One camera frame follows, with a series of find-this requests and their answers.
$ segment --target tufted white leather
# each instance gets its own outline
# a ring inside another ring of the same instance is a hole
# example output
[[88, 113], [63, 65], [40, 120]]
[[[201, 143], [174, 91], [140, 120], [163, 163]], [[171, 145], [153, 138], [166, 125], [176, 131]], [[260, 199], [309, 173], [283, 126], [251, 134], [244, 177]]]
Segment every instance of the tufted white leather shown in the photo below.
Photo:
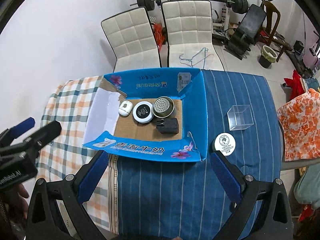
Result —
[[202, 48], [209, 55], [204, 62], [194, 67], [212, 70], [224, 70], [212, 45], [211, 3], [204, 0], [177, 0], [162, 3], [162, 12], [168, 32], [168, 66], [186, 67], [179, 56], [190, 58]]
[[144, 7], [105, 19], [101, 27], [117, 58], [115, 72], [161, 66], [158, 46]]

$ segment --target clear plastic box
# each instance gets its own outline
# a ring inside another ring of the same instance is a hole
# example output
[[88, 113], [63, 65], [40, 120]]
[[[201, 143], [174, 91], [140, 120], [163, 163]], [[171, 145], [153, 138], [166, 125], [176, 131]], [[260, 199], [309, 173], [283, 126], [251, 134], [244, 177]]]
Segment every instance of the clear plastic box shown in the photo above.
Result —
[[229, 130], [244, 130], [253, 125], [250, 105], [232, 106], [227, 113]]

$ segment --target blue gripper pad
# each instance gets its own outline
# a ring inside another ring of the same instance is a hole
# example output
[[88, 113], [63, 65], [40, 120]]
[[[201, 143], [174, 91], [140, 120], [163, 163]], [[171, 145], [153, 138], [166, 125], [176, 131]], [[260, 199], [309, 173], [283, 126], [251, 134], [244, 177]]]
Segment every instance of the blue gripper pad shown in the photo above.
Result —
[[241, 187], [217, 153], [211, 154], [211, 166], [231, 202], [241, 203]]
[[109, 154], [103, 151], [79, 184], [78, 203], [80, 205], [82, 205], [83, 202], [89, 201], [94, 189], [106, 170], [108, 163]]
[[12, 127], [10, 129], [10, 136], [12, 137], [12, 139], [18, 138], [20, 135], [33, 128], [35, 126], [35, 123], [35, 119], [29, 117], [28, 119]]

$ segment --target blue striped tablecloth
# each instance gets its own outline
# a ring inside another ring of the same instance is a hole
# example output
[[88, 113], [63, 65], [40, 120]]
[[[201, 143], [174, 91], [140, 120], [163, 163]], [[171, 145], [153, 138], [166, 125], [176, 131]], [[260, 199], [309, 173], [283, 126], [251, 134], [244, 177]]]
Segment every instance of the blue striped tablecloth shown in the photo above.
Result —
[[[204, 71], [204, 79], [209, 144], [218, 134], [229, 132], [236, 140], [235, 151], [227, 157], [232, 164], [258, 180], [279, 177], [279, 126], [266, 79], [211, 70]], [[229, 131], [227, 112], [232, 105], [251, 105], [254, 125]], [[230, 201], [207, 159], [158, 163], [119, 156], [118, 232], [212, 239], [230, 215]], [[259, 207], [253, 209], [241, 238], [249, 234]]]

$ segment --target black label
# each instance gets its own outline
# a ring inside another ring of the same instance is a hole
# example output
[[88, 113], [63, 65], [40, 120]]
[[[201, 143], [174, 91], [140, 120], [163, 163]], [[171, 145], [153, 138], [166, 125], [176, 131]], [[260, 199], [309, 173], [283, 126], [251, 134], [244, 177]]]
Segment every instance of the black label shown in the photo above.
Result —
[[144, 119], [150, 114], [150, 107], [145, 104], [138, 106], [136, 113], [139, 118]]

